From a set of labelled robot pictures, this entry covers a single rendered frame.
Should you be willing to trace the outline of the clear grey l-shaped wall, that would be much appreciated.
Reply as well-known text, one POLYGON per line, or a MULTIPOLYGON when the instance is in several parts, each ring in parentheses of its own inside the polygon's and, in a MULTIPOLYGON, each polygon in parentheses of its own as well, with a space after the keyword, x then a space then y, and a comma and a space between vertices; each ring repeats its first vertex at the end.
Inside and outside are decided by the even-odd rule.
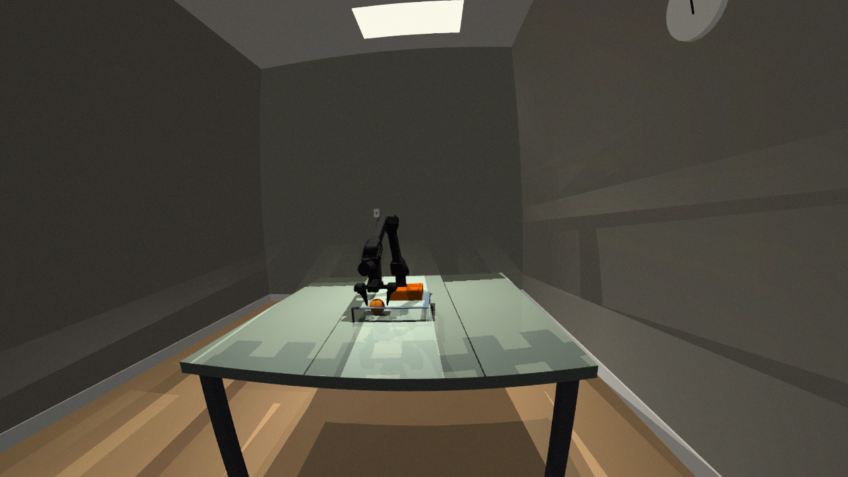
POLYGON ((352 322, 429 322, 430 296, 428 308, 395 310, 352 310, 352 322))

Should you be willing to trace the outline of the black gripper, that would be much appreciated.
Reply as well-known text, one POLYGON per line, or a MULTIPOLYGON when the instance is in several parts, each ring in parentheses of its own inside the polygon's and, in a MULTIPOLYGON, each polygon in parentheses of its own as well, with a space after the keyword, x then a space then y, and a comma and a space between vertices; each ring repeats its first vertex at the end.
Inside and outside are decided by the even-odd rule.
MULTIPOLYGON (((382 272, 373 272, 373 274, 369 274, 369 277, 370 276, 372 276, 372 278, 378 278, 376 276, 380 276, 380 279, 382 280, 382 272)), ((387 301, 386 301, 387 306, 388 306, 388 303, 390 302, 391 294, 394 293, 394 291, 396 291, 397 288, 398 288, 397 283, 384 284, 384 289, 387 289, 387 301)), ((364 283, 355 284, 354 290, 355 290, 356 293, 358 293, 359 295, 362 296, 362 298, 364 300, 364 304, 366 304, 366 306, 367 306, 368 305, 368 298, 367 298, 367 291, 366 291, 367 285, 364 284, 364 283)))

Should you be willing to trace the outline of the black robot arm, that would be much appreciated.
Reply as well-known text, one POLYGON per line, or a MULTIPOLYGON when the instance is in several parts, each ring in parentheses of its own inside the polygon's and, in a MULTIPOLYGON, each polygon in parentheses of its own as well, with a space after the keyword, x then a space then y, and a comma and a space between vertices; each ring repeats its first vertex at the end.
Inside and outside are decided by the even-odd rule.
MULTIPOLYGON (((405 259, 401 257, 399 239, 397 235, 398 227, 399 217, 397 217, 397 215, 380 215, 378 217, 378 225, 376 225, 372 238, 364 244, 361 263, 358 264, 358 273, 360 275, 368 276, 369 274, 373 274, 373 272, 382 271, 382 258, 380 258, 380 256, 383 248, 381 242, 386 231, 388 234, 388 240, 390 241, 391 254, 393 256, 393 260, 390 263, 391 275, 395 276, 395 283, 397 283, 398 287, 407 286, 405 276, 409 275, 409 269, 407 268, 405 259)), ((379 289, 384 288, 384 281, 380 279, 380 276, 376 277, 378 278, 368 276, 368 292, 378 293, 379 289)))

